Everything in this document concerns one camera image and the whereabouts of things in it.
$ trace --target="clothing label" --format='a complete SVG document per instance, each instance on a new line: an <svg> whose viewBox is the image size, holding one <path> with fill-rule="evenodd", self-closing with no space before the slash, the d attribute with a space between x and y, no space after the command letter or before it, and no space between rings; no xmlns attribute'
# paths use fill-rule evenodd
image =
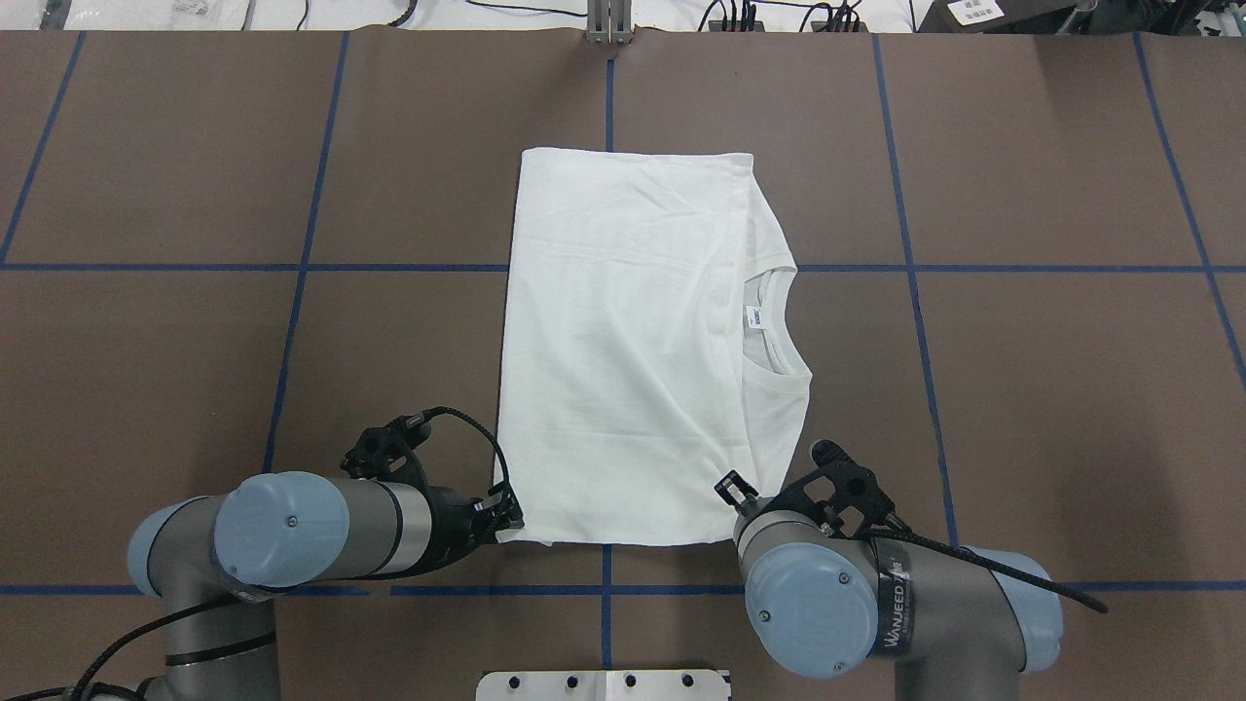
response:
<svg viewBox="0 0 1246 701"><path fill-rule="evenodd" d="M766 327L766 324L761 320L761 306L745 306L744 318L749 321L749 327Z"/></svg>

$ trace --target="label on robot arm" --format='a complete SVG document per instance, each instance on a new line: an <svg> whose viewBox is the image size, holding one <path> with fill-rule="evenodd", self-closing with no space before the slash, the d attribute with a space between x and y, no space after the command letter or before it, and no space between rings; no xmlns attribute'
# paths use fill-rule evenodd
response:
<svg viewBox="0 0 1246 701"><path fill-rule="evenodd" d="M873 656L900 657L913 639L913 581L908 554L898 544L875 539L878 568L878 635Z"/></svg>

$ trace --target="cable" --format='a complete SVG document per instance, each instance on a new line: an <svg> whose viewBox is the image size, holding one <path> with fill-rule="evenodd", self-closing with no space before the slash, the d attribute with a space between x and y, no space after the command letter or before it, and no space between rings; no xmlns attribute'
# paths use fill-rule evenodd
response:
<svg viewBox="0 0 1246 701"><path fill-rule="evenodd" d="M420 4L420 0L409 0L409 4L406 6L406 11L402 12L401 15L399 15L399 17L396 20L391 21L389 24L389 26L402 26L402 25L405 25L406 20L411 19L411 15L415 14L415 7L419 4Z"/></svg>
<svg viewBox="0 0 1246 701"><path fill-rule="evenodd" d="M587 17L588 12L574 12L572 10L559 10L556 7L528 7L527 5L500 5L496 2L481 2L480 0L464 0L468 5L477 7L490 7L493 10L527 10L530 12L549 12L552 15L567 15L568 17Z"/></svg>
<svg viewBox="0 0 1246 701"><path fill-rule="evenodd" d="M432 417L440 417L441 415L450 415L451 417L457 417L462 420L464 422L467 423L467 426L478 431L481 436L488 440L490 446L493 447L493 454L497 456L497 464L502 468L502 482L505 483L511 482L511 471L506 467L506 456L502 454L502 447L497 445L497 438L493 437L493 433L490 432L483 426L481 426L480 422L460 412L459 410L451 407L434 407L431 410L425 410L424 412L420 413L424 415L425 422L431 421Z"/></svg>
<svg viewBox="0 0 1246 701"><path fill-rule="evenodd" d="M758 5L782 5L785 7L800 7L807 10L812 7L809 2L789 2L787 0L753 0Z"/></svg>
<svg viewBox="0 0 1246 701"><path fill-rule="evenodd" d="M817 10L819 7L826 10L826 24L831 24L831 14L835 12L835 7L831 7L830 2L815 2L809 6L807 11L805 11L805 19L800 20L800 29L796 30L797 34L805 31L805 25L809 24L810 15L812 15L814 10Z"/></svg>
<svg viewBox="0 0 1246 701"><path fill-rule="evenodd" d="M36 699L55 699L65 694L65 687L59 686L56 689L45 689L42 691L31 691L30 694L22 694L21 696L10 696L4 701L35 701Z"/></svg>
<svg viewBox="0 0 1246 701"><path fill-rule="evenodd" d="M701 21L700 21L699 25L697 25L697 31L704 31L705 30L705 20L709 19L709 14L710 14L710 11L714 10L714 5L718 5L719 7L723 7L723 24L724 25L726 24L726 5L723 4L723 0L713 0L709 5L705 6L705 14L701 15Z"/></svg>
<svg viewBox="0 0 1246 701"><path fill-rule="evenodd" d="M191 606L189 609L182 609L176 614L169 614L167 616L158 618L150 624L141 625L135 630L127 633L126 635L122 635L121 637L117 639L116 642L113 642L103 652L101 652L100 656L96 657L93 662L91 662L91 666L87 667L85 672L82 672L82 679L80 679L77 684L74 685L74 690L70 692L70 701L82 701L82 694L86 692L86 687L88 684L91 684L91 679L93 679L95 675L100 671L100 669L103 667L103 665L113 655L116 655L118 650L121 650L126 645L130 645L135 640L147 635L153 630L162 629L168 624L177 623L182 619L188 619L196 614L211 611L212 609L221 609L222 606L232 606L234 604L240 604L240 601L231 595L226 595L219 599L213 599L212 601L204 601L203 604L197 604L194 606Z"/></svg>
<svg viewBox="0 0 1246 701"><path fill-rule="evenodd" d="M999 574L1002 574L1004 576L1009 576L1009 578L1015 579L1018 581L1024 581L1025 584L1037 586L1039 589L1045 589L1047 591L1050 591L1052 594L1059 594L1060 596L1065 596L1068 599L1072 599L1072 600L1077 601L1078 604L1082 604L1083 606L1085 606L1085 608L1088 608L1088 609L1090 609L1093 611L1098 611L1100 614L1106 614L1108 613L1108 605L1104 604L1103 601L1095 599L1094 596L1090 596L1089 594L1078 591L1077 589L1073 589L1073 588L1069 588L1069 586L1064 586L1063 584L1055 584L1054 581L1043 579L1040 576L1034 576L1034 575L1032 575L1032 574L1029 574L1027 572L1018 570L1017 568L1009 568L1008 565L1006 565L1003 563L997 563L997 562L994 562L994 560L992 560L989 558L983 558L982 555L978 555L977 553L973 553L973 552L969 552L969 550L963 550L963 549L958 550L956 548L952 548L951 545L944 545L944 544L942 544L942 543L939 543L937 540L931 540L930 538L926 538L923 535L917 535L916 533L895 532L895 530L885 530L885 529L870 529L870 530L862 533L861 538L862 539L863 538L885 538L885 539L888 539L888 540L900 540L902 543L910 543L912 545L917 545L920 548L926 548L928 550L933 550L936 553L947 555L948 558L956 558L957 560L961 560L961 562L964 562L964 563L969 563L971 565L977 565L979 568L986 568L986 569L988 569L988 570L991 570L993 573L999 573Z"/></svg>
<svg viewBox="0 0 1246 701"><path fill-rule="evenodd" d="M95 695L95 692L110 694L112 696L116 696L117 699L123 699L125 701L147 701L143 696L140 696L137 692L131 691L125 686L113 686L111 684L103 684L100 681L95 682L95 686L91 687L92 696Z"/></svg>

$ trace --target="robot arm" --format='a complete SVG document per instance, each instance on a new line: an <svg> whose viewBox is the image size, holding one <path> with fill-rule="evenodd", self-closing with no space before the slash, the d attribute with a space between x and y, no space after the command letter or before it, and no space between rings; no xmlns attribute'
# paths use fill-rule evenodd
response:
<svg viewBox="0 0 1246 701"><path fill-rule="evenodd" d="M1015 700L1019 675L1059 655L1057 593L1106 611L1023 555L958 552L912 534L873 473L839 446L820 442L814 461L817 471L774 499L758 499L735 473L716 488L740 514L749 620L787 670L831 679L885 659L902 701ZM815 502L805 488L819 478L835 493ZM847 509L863 517L851 535L841 530Z"/></svg>
<svg viewBox="0 0 1246 701"><path fill-rule="evenodd" d="M493 445L503 479L487 498L427 484L414 449L440 415L464 418ZM164 675L145 681L140 696L277 701L273 598L312 581L429 573L523 525L496 440L454 410L365 431L341 468L354 479L255 476L228 496L168 507L138 527L127 558L138 588L169 613L213 606L168 625Z"/></svg>

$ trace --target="grid line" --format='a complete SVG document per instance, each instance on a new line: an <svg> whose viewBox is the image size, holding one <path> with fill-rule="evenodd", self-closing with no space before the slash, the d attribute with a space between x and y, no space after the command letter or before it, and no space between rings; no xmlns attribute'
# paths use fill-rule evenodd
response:
<svg viewBox="0 0 1246 701"><path fill-rule="evenodd" d="M979 264L979 263L800 263L802 273L1057 273L1057 274L1205 274L1204 265L1057 265L1057 264ZM505 273L508 263L308 263L309 273ZM0 270L12 271L300 271L302 263L0 263ZM1217 274L1242 274L1246 265L1210 265Z"/></svg>
<svg viewBox="0 0 1246 701"><path fill-rule="evenodd" d="M947 540L952 548L959 547L956 530L956 507L952 502L952 479L947 469L947 452L943 448L943 425L938 416L938 396L934 393L934 374L931 370L931 350L926 340L926 319L922 315L921 290L917 286L917 266L913 259L913 242L908 232L908 212L905 209L905 191L900 181L900 156L896 152L896 133L891 123L891 105L887 101L887 76L882 66L882 44L877 34L871 34L873 66L878 77L878 101L882 106L882 128L887 136L887 157L891 161L891 184L896 195L896 214L900 219L900 238L905 247L905 273L908 276L908 298L913 305L913 324L917 327L917 350L922 360L922 380L926 385L926 407L934 428L934 448L939 478L943 483L943 517L947 523Z"/></svg>
<svg viewBox="0 0 1246 701"><path fill-rule="evenodd" d="M277 426L282 420L282 407L285 403L285 387L290 377L290 354L294 349L294 331L299 325L299 311L303 306L303 290L307 286L312 244L315 242L315 224L320 214L320 193L324 189L324 173L329 167L329 147L333 144L333 125L338 116L338 97L341 95L341 76L346 67L346 51L350 49L350 32L341 32L341 47L338 50L338 70L333 78L333 93L329 96L329 116L325 118L324 139L320 143L320 163L316 166L315 184L312 189L312 207L308 210L308 228L303 238L303 258L299 260L299 278L294 283L294 300L290 303L290 321L285 326L285 345L282 349L282 367L277 375L277 396L273 400L273 416L268 423L268 441L264 445L263 473L273 472L273 456L277 452Z"/></svg>
<svg viewBox="0 0 1246 701"><path fill-rule="evenodd" d="M611 56L606 61L606 152L614 152L614 60L618 55ZM613 631L614 601L612 588L614 586L614 548L602 545L602 669L609 670L614 665Z"/></svg>
<svg viewBox="0 0 1246 701"><path fill-rule="evenodd" d="M1229 341L1229 352L1234 357L1237 367L1237 380L1246 390L1246 362L1242 362L1242 350L1237 344L1237 334L1234 332L1234 324L1229 320L1229 310L1225 308L1225 299L1220 294L1220 285L1216 283L1216 273L1211 266L1211 258L1207 255L1207 245L1202 240L1202 232L1199 229L1199 219L1194 215L1194 205L1190 204L1190 194L1185 189L1185 179L1181 177L1181 168L1177 167L1176 154L1172 153L1172 144L1169 142L1168 128L1164 127L1164 116L1160 113L1160 103L1155 98L1155 86L1151 85L1151 71L1146 65L1146 51L1143 47L1141 32L1134 32L1134 51L1138 54L1138 67L1143 73L1143 85L1146 87L1146 101L1151 106L1151 117L1155 120L1155 131L1159 133L1160 144L1164 146L1164 156L1168 158L1169 169L1172 172L1172 182L1176 184L1177 195L1181 198L1181 208L1190 224L1190 234L1194 237L1194 245L1199 249L1199 259L1202 260L1202 270L1207 275L1207 286L1211 288L1211 298L1216 303L1216 313L1220 314L1220 324L1225 330L1225 339Z"/></svg>
<svg viewBox="0 0 1246 701"><path fill-rule="evenodd" d="M47 147L47 139L52 136L56 117L61 113L61 103L65 102L65 92L69 91L70 78L74 77L74 68L77 66L78 55L82 54L83 42L86 42L86 32L80 31L77 40L74 42L74 52L70 54L70 60L65 65L65 75L61 76L61 85L56 88L56 98L52 100L52 108L49 110L47 121L44 122L44 131L39 134L35 154L30 158L30 168L26 169L26 179L22 181L21 191L17 193L17 203L14 205L12 215L9 218L9 228L5 229L4 242L0 243L0 263L4 263L5 258L9 256L12 237L16 235L17 224L21 222L21 212L26 208L26 197L30 195L30 188L35 184L35 173L39 172L39 163L44 159L44 148Z"/></svg>
<svg viewBox="0 0 1246 701"><path fill-rule="evenodd" d="M1065 581L1079 591L1108 594L1246 591L1246 580L1120 580ZM401 598L471 598L471 596L743 596L744 586L736 584L515 584L515 585L416 585L391 586L390 596ZM371 593L350 585L308 585L290 596L371 596ZM142 596L130 584L0 584L0 596Z"/></svg>

